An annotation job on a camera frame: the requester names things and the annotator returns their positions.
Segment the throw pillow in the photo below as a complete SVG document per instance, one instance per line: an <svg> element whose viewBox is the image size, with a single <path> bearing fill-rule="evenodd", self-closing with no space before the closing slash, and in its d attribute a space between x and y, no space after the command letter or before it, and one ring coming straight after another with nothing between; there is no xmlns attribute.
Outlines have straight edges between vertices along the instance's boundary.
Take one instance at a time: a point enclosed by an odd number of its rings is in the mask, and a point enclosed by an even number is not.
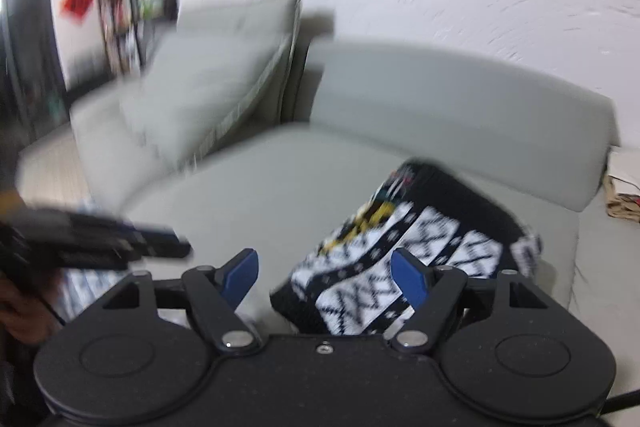
<svg viewBox="0 0 640 427"><path fill-rule="evenodd" d="M124 120L175 168L214 149L260 100L289 36L165 36L139 90L120 100Z"/></svg>
<svg viewBox="0 0 640 427"><path fill-rule="evenodd" d="M280 122L282 98L300 22L300 0L201 0L180 6L178 31L235 36L289 35L289 49L254 110L266 123Z"/></svg>

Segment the black cable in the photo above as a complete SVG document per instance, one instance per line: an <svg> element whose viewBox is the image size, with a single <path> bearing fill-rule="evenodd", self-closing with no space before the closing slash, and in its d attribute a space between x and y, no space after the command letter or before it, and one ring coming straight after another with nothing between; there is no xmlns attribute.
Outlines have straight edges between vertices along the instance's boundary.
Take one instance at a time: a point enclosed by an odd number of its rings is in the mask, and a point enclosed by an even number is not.
<svg viewBox="0 0 640 427"><path fill-rule="evenodd" d="M45 299L42 295L40 295L39 292L36 292L35 297L38 301L42 303L42 305L47 309L47 311L56 318L56 320L60 323L60 326L66 326L65 319L63 319L60 315L58 315L58 312L55 311L55 309L53 309L51 304L47 302L47 299Z"/></svg>
<svg viewBox="0 0 640 427"><path fill-rule="evenodd" d="M622 411L638 405L640 405L640 389L609 398L602 406L600 414Z"/></svg>

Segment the sofa backrest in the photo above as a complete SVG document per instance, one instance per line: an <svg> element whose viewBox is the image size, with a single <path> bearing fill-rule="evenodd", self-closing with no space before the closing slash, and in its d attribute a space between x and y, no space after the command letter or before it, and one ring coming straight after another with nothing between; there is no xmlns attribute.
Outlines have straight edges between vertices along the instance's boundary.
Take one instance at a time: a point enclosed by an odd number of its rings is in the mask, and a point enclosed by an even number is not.
<svg viewBox="0 0 640 427"><path fill-rule="evenodd" d="M426 46L318 39L299 83L287 90L292 120L475 172L576 211L593 198L615 136L604 96Z"/></svg>

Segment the metal screw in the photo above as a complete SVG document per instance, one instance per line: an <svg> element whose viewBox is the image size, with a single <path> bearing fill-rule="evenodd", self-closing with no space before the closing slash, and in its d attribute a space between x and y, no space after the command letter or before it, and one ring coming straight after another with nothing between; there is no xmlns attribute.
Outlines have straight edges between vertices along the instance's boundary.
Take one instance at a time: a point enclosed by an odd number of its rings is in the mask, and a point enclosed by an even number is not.
<svg viewBox="0 0 640 427"><path fill-rule="evenodd" d="M240 349L241 347L251 346L254 341L254 336L249 331L234 330L227 331L222 335L222 343L226 347L232 349Z"/></svg>
<svg viewBox="0 0 640 427"><path fill-rule="evenodd" d="M328 342L323 342L318 347L316 347L316 353L318 355L330 355L334 352L334 347Z"/></svg>
<svg viewBox="0 0 640 427"><path fill-rule="evenodd" d="M429 337L422 331L407 330L398 333L396 341L398 341L402 347L418 347L429 342Z"/></svg>

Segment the red diamond decoration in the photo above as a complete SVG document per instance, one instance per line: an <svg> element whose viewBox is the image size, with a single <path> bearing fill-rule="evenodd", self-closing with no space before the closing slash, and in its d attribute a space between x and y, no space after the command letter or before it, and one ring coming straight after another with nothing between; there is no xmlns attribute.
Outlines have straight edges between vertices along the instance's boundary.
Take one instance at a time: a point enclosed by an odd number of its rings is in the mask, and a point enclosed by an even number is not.
<svg viewBox="0 0 640 427"><path fill-rule="evenodd" d="M82 22L94 0L62 0L60 11L78 22Z"/></svg>

